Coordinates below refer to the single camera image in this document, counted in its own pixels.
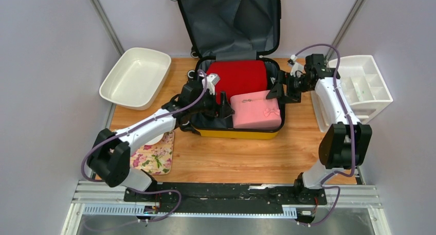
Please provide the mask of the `pink jewelry box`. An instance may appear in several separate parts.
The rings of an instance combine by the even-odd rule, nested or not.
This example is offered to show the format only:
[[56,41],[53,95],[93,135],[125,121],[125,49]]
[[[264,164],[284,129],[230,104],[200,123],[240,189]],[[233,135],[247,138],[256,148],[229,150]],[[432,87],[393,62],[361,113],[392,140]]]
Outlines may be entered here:
[[234,110],[235,129],[275,130],[281,123],[281,111],[276,99],[267,99],[269,91],[235,95],[230,98]]

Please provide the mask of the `red garment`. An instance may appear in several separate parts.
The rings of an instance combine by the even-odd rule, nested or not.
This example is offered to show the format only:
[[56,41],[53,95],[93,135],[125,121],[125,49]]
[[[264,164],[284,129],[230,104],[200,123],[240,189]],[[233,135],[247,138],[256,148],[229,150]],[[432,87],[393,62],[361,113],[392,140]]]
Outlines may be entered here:
[[267,71],[263,61],[213,62],[207,74],[220,78],[215,85],[216,102],[221,103],[221,92],[229,101],[232,96],[267,90]]

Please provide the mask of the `yellow cartoon hard-shell suitcase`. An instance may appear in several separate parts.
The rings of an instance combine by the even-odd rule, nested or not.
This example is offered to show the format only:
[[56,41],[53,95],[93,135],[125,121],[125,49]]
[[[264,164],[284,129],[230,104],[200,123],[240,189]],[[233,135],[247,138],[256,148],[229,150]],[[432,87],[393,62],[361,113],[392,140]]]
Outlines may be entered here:
[[281,0],[172,0],[178,3],[190,37],[195,70],[207,73],[213,62],[263,61],[267,89],[281,74],[268,56],[280,43]]

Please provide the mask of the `white rectangular basin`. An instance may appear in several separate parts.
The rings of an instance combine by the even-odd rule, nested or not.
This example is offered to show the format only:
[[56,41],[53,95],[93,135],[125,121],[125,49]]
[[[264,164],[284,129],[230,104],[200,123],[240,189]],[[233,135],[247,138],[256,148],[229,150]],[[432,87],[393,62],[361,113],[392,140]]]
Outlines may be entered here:
[[134,47],[116,62],[99,88],[101,98],[121,107],[144,111],[168,76],[171,57],[161,51]]

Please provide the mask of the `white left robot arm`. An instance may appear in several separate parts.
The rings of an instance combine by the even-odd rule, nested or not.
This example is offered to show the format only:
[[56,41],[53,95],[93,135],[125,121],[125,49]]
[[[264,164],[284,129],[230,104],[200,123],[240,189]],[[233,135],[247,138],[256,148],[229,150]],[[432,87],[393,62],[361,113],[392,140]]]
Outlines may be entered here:
[[145,171],[130,166],[131,155],[159,135],[184,129],[195,114],[204,113],[211,118],[233,115],[224,93],[221,103],[216,101],[215,86],[219,81],[217,75],[188,81],[180,94],[150,117],[118,132],[100,131],[82,166],[91,168],[109,187],[124,186],[137,191],[142,200],[152,201],[157,195],[156,181]]

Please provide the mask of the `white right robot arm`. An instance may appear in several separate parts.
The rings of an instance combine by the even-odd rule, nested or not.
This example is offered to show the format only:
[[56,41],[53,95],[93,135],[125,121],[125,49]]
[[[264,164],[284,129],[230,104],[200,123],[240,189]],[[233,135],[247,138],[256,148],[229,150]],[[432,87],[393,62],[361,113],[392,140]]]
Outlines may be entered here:
[[330,126],[318,148],[319,159],[294,181],[293,196],[301,204],[311,200],[313,190],[322,189],[333,176],[352,177],[364,161],[372,136],[371,127],[362,124],[347,104],[338,67],[329,67],[324,56],[315,53],[305,58],[303,70],[300,75],[297,68],[290,74],[280,74],[266,96],[287,104],[300,102],[302,93],[312,92],[329,119]]

